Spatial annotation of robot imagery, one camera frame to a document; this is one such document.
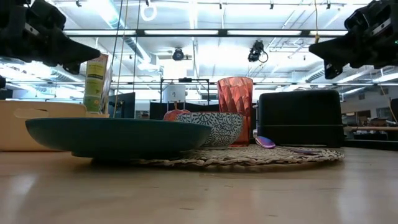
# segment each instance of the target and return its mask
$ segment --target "patterned bowl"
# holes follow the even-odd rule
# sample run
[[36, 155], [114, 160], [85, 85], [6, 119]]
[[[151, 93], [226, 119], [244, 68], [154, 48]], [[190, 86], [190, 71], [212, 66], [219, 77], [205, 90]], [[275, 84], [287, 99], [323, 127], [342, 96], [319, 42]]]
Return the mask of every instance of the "patterned bowl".
[[178, 114], [176, 121], [211, 126], [210, 136], [202, 145], [205, 149], [226, 149], [237, 140], [243, 128], [243, 116], [238, 113], [184, 113]]

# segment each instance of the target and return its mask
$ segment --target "black container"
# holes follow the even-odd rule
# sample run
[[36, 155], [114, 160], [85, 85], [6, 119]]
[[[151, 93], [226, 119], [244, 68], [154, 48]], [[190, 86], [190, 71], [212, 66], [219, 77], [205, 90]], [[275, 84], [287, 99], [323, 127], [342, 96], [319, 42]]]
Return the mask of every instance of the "black container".
[[258, 135], [276, 144], [340, 147], [344, 132], [334, 90], [265, 93], [258, 107]]

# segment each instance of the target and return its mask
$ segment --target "white wall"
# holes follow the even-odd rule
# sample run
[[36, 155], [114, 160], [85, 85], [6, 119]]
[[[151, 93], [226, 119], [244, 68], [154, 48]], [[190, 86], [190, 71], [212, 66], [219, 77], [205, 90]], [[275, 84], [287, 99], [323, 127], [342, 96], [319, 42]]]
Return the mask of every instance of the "white wall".
[[389, 86], [388, 89], [389, 89], [389, 94], [387, 94], [386, 96], [382, 96], [378, 91], [375, 91], [375, 92], [366, 92], [364, 100], [359, 100], [358, 94], [355, 95], [354, 97], [347, 98], [345, 99], [345, 102], [341, 103], [341, 112], [349, 113], [349, 112], [370, 110], [371, 116], [376, 117], [377, 116], [376, 109], [388, 107], [389, 99], [398, 98], [397, 86]]

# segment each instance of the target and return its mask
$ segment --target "round placemat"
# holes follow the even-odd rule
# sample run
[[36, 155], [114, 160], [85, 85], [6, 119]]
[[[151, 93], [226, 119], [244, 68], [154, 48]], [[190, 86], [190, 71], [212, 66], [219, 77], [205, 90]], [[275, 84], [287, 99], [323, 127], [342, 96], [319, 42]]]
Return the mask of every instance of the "round placemat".
[[257, 145], [229, 147], [225, 150], [192, 150], [174, 160], [138, 159], [133, 164], [149, 166], [259, 166], [269, 164], [301, 164], [304, 162], [340, 161], [344, 154], [319, 147], [276, 147], [264, 149]]

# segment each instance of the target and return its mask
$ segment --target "ceiling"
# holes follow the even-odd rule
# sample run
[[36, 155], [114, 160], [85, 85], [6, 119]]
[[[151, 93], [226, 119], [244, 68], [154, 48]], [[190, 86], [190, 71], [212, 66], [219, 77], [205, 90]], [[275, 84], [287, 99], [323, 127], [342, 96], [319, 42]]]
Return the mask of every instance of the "ceiling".
[[[143, 0], [79, 1], [81, 7], [76, 5], [75, 0], [52, 0], [48, 2], [57, 6], [66, 15], [65, 30], [112, 29], [109, 25], [109, 17], [119, 15], [121, 15], [122, 23], [126, 29], [315, 30], [315, 21], [318, 18], [318, 28], [320, 30], [344, 30], [344, 20], [355, 9], [365, 6], [370, 0], [355, 0], [355, 4], [352, 3], [354, 2], [352, 0], [318, 0], [318, 16], [312, 0], [152, 0], [150, 6], [156, 7], [157, 14], [151, 21], [145, 21], [142, 18], [142, 11], [139, 9], [146, 8], [146, 3]], [[274, 2], [273, 9], [270, 9], [270, 2]], [[329, 9], [327, 9], [328, 2], [331, 4]], [[144, 12], [147, 17], [150, 17], [153, 10], [145, 9]], [[128, 44], [124, 44], [122, 38], [73, 37], [72, 39], [91, 47], [96, 47], [106, 54], [115, 53], [113, 63], [114, 81], [117, 81], [120, 75], [121, 82], [132, 82], [134, 73], [136, 74], [136, 82], [158, 82], [160, 80], [163, 70], [140, 69], [140, 62], [134, 60], [134, 49]], [[363, 72], [363, 75], [348, 82], [368, 82], [369, 77], [370, 79], [375, 79], [381, 76], [379, 71], [375, 71], [371, 67], [363, 67], [359, 70], [346, 67], [344, 74], [334, 80], [324, 79], [321, 75], [323, 72], [323, 60], [308, 52], [308, 46], [314, 43], [314, 38], [134, 37], [133, 39], [145, 53], [156, 59], [152, 63], [155, 63], [158, 67], [182, 66], [187, 70], [186, 76], [209, 78], [211, 82], [216, 82], [224, 77], [237, 76], [250, 77], [253, 78], [254, 82], [266, 83], [305, 82], [310, 77], [314, 78], [311, 80], [314, 83], [336, 83], [358, 72]], [[249, 49], [256, 40], [262, 40], [266, 46], [269, 59], [264, 64], [248, 62]], [[321, 36], [320, 41], [325, 40], [328, 39]], [[175, 48], [181, 48], [184, 54], [189, 55], [190, 58], [194, 56], [194, 60], [174, 62], [171, 59], [171, 55]], [[0, 68], [1, 66], [3, 71], [5, 71], [4, 64], [0, 64]], [[388, 69], [389, 71], [395, 71], [395, 68]], [[81, 75], [77, 77], [69, 75], [62, 69], [58, 68], [57, 70], [62, 74], [59, 76], [61, 77], [60, 82], [84, 81], [85, 66], [81, 67]], [[29, 68], [27, 73], [33, 74], [32, 76], [26, 77], [24, 75], [23, 78], [19, 78], [15, 75], [11, 77], [11, 80], [15, 82], [43, 80], [37, 76], [38, 73], [41, 73], [40, 71], [36, 72], [33, 68]], [[18, 89], [18, 86], [20, 85], [9, 86], [9, 88]], [[120, 88], [130, 90], [132, 87], [131, 85], [121, 85]], [[145, 83], [135, 86], [135, 89], [138, 90], [155, 90], [156, 88], [159, 88], [159, 84], [151, 85], [150, 83]], [[297, 88], [286, 89], [286, 86], [269, 85], [258, 88], [258, 91], [260, 93], [265, 90], [289, 91], [295, 89]], [[339, 87], [338, 90], [344, 92], [347, 87]], [[142, 98], [149, 99], [151, 95], [142, 96]]]

